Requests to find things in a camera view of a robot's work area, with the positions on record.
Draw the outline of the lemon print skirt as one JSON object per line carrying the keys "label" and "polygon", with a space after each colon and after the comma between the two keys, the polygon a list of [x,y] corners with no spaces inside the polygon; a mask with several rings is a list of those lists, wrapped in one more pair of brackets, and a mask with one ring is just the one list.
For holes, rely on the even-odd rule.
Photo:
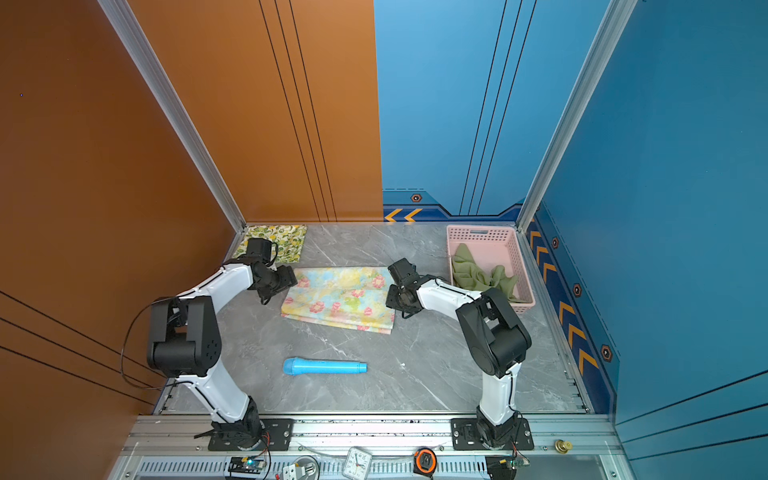
{"label": "lemon print skirt", "polygon": [[300,261],[308,227],[306,225],[256,225],[244,231],[243,239],[232,257],[246,253],[247,243],[251,238],[270,240],[275,244],[272,254],[277,254],[276,261],[283,264],[296,264]]}

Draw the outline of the pastel floral skirt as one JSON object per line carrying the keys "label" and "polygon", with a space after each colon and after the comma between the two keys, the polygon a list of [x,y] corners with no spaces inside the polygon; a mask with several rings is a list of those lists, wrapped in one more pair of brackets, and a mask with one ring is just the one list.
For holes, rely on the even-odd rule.
{"label": "pastel floral skirt", "polygon": [[389,335],[395,311],[385,305],[392,277],[385,267],[299,268],[281,305],[285,318]]}

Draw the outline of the olive green ruffled skirt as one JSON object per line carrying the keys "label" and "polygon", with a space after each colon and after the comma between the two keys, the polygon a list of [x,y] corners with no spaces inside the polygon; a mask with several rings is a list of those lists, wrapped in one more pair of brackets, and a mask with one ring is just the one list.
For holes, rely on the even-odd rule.
{"label": "olive green ruffled skirt", "polygon": [[458,245],[451,266],[452,278],[458,287],[481,292],[496,288],[504,293],[509,302],[522,302],[514,293],[518,277],[508,276],[503,265],[495,266],[490,272],[484,271],[478,266],[466,244]]}

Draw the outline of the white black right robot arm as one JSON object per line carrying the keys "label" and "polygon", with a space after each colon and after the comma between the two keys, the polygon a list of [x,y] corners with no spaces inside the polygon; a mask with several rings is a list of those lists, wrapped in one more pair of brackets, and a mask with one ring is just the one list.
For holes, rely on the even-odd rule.
{"label": "white black right robot arm", "polygon": [[405,318],[429,310],[457,320],[482,372],[473,442],[491,450],[534,448],[529,423],[515,402],[517,377],[532,339],[503,292],[465,290],[427,275],[391,285],[385,304]]}

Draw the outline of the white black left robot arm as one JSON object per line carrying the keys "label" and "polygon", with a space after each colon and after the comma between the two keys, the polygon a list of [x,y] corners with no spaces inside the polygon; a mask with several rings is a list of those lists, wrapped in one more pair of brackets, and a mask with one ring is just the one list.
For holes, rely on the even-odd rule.
{"label": "white black left robot arm", "polygon": [[206,407],[211,451],[280,452],[289,448],[293,421],[260,418],[255,400],[237,386],[223,360],[218,312],[237,295],[254,291],[262,304],[297,284],[288,265],[228,263],[176,296],[149,305],[147,364],[186,387]]}

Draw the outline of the pink perforated plastic basket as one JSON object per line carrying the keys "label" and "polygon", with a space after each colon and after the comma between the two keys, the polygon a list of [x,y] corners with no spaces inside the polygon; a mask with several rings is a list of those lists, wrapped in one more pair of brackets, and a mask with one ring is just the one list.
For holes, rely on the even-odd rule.
{"label": "pink perforated plastic basket", "polygon": [[478,266],[484,271],[490,272],[495,266],[503,265],[508,276],[515,275],[518,277],[514,293],[522,302],[510,302],[518,315],[523,315],[536,305],[528,271],[514,228],[449,225],[446,227],[446,234],[451,282],[453,285],[456,284],[452,278],[451,260],[458,245],[464,243],[468,246]]}

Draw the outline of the blue toy microphone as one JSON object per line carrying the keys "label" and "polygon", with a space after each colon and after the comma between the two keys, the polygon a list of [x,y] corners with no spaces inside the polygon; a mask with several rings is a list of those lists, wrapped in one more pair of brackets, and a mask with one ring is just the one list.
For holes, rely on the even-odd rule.
{"label": "blue toy microphone", "polygon": [[299,357],[288,358],[283,363],[283,373],[297,376],[303,374],[362,374],[368,371],[364,362],[310,360]]}

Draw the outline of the orange black tape measure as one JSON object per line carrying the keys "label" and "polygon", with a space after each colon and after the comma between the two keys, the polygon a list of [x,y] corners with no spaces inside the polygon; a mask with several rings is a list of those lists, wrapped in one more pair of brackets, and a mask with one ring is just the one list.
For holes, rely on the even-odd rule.
{"label": "orange black tape measure", "polygon": [[437,456],[430,448],[420,448],[413,456],[413,473],[432,479],[437,470]]}

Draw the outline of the small white clock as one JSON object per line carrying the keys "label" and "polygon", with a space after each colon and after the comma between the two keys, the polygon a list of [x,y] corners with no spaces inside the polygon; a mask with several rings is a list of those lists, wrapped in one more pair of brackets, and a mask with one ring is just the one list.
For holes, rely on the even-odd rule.
{"label": "small white clock", "polygon": [[342,475],[348,480],[366,480],[372,461],[372,454],[360,448],[351,447],[343,465]]}

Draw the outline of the green circuit board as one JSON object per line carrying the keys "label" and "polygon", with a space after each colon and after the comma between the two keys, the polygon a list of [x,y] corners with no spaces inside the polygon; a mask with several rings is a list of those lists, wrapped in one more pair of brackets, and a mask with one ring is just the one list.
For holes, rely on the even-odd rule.
{"label": "green circuit board", "polygon": [[268,471],[268,461],[257,456],[233,456],[229,458],[227,477],[234,479],[258,479]]}

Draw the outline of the white power plug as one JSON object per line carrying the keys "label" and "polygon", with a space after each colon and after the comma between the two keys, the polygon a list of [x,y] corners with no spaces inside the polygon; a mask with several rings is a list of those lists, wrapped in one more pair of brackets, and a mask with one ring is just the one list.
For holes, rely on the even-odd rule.
{"label": "white power plug", "polygon": [[281,472],[281,480],[318,480],[320,466],[318,461],[311,456],[302,456],[288,462]]}

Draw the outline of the right circuit board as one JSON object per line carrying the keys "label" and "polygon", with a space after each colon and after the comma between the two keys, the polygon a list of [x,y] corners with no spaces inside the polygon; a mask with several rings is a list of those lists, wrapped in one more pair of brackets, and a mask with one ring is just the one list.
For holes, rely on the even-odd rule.
{"label": "right circuit board", "polygon": [[486,456],[485,463],[490,480],[514,480],[522,468],[530,465],[524,456]]}

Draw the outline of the brass round knob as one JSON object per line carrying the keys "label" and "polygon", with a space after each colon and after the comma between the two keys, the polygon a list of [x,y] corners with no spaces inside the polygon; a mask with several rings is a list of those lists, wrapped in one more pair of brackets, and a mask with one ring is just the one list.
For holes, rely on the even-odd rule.
{"label": "brass round knob", "polygon": [[573,444],[566,440],[556,440],[554,443],[555,450],[560,454],[567,454],[573,449]]}

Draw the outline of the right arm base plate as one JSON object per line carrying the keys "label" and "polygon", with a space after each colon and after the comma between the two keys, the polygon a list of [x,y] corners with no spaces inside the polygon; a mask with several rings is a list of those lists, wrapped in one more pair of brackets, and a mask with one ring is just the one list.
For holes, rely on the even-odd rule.
{"label": "right arm base plate", "polygon": [[453,448],[470,450],[522,450],[535,448],[526,418],[514,415],[502,425],[492,425],[485,418],[453,418],[450,421]]}

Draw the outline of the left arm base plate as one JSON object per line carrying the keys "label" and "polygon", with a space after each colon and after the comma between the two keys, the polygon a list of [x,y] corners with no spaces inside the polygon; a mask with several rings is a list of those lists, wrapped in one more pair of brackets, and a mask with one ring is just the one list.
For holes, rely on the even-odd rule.
{"label": "left arm base plate", "polygon": [[260,420],[254,429],[249,429],[243,422],[213,422],[205,436],[209,437],[210,451],[284,452],[290,447],[293,427],[292,418]]}

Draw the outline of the aluminium corner post left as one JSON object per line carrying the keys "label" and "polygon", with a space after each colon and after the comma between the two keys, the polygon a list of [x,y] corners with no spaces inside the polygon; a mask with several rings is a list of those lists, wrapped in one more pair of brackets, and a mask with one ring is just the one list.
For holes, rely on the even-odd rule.
{"label": "aluminium corner post left", "polygon": [[99,0],[98,4],[228,222],[235,231],[243,231],[244,215],[129,3]]}

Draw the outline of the aluminium corner post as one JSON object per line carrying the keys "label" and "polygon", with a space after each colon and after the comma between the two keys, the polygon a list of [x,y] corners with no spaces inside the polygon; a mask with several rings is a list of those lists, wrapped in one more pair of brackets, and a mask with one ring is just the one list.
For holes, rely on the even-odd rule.
{"label": "aluminium corner post", "polygon": [[515,222],[518,233],[533,220],[637,3],[609,2]]}
{"label": "aluminium corner post", "polygon": [[98,4],[228,222],[235,231],[243,231],[244,215],[129,3],[99,0]]}

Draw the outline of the aluminium front rail frame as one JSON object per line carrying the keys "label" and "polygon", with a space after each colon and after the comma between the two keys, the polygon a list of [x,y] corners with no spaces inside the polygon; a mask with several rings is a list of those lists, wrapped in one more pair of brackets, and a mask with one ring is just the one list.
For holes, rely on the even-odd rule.
{"label": "aluminium front rail frame", "polygon": [[[292,418],[293,435],[284,452],[210,451],[198,435],[208,429],[202,415],[139,418],[110,473],[112,479],[234,479],[229,458],[257,456],[268,461],[258,479],[280,479],[282,468],[302,456],[314,457],[322,479],[346,479],[343,465],[351,447],[373,455],[367,479],[428,479],[413,473],[413,456],[430,448],[437,456],[432,479],[489,479],[486,456],[526,457],[530,465],[515,479],[631,479],[634,474],[617,434],[604,415],[526,413],[535,448],[470,450],[453,448],[450,421],[473,418],[459,413],[272,414]],[[567,454],[556,440],[573,444]]]}

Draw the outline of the aluminium corner post right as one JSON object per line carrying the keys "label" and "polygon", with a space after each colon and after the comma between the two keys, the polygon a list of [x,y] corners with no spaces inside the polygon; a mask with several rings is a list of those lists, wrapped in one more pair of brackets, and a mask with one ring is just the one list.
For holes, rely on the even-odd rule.
{"label": "aluminium corner post right", "polygon": [[518,233],[533,220],[637,3],[609,2],[515,222]]}

